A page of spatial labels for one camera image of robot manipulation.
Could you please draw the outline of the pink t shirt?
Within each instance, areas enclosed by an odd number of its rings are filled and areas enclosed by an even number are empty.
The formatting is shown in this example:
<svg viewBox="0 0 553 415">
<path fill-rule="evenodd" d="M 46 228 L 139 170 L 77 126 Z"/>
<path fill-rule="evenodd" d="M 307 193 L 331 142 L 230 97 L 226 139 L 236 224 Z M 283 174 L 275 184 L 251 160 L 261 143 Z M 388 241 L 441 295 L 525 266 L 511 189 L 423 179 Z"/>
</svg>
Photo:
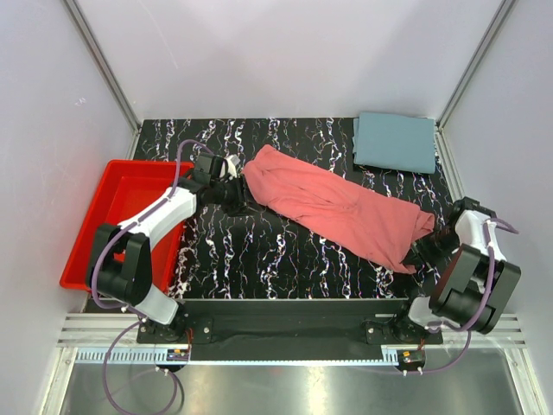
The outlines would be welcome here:
<svg viewBox="0 0 553 415">
<path fill-rule="evenodd" d="M 255 201 L 353 254 L 399 273 L 410 246 L 435 216 L 265 145 L 243 168 Z"/>
</svg>

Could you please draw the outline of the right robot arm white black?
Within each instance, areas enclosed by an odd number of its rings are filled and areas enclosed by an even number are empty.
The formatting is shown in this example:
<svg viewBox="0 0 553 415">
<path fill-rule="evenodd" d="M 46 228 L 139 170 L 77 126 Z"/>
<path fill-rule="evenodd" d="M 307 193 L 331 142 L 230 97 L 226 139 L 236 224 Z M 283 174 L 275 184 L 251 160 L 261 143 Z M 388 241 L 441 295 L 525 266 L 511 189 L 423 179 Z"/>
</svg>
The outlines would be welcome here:
<svg viewBox="0 0 553 415">
<path fill-rule="evenodd" d="M 479 201 L 455 201 L 444 227 L 411 245 L 404 263 L 436 266 L 450 259 L 432 293 L 409 300 L 390 324 L 400 342 L 415 343 L 443 328 L 491 332 L 521 278 L 499 248 L 498 230 L 518 231 Z"/>
</svg>

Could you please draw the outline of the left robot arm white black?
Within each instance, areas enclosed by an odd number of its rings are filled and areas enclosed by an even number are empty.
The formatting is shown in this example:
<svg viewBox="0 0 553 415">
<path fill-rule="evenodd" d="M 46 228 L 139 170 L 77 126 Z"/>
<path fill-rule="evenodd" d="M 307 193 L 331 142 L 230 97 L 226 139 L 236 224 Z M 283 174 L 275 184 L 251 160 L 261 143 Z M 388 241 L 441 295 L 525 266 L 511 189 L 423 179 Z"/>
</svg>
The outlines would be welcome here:
<svg viewBox="0 0 553 415">
<path fill-rule="evenodd" d="M 144 324 L 156 324 L 167 342 L 178 342 L 188 330 L 182 304 L 153 282 L 151 253 L 158 243 L 203 207 L 217 205 L 229 216 L 250 213 L 255 201 L 238 173 L 239 157 L 202 152 L 185 174 L 175 172 L 171 185 L 138 214 L 117 225 L 98 227 L 89 260 L 87 286 L 103 309 L 122 306 Z"/>
</svg>

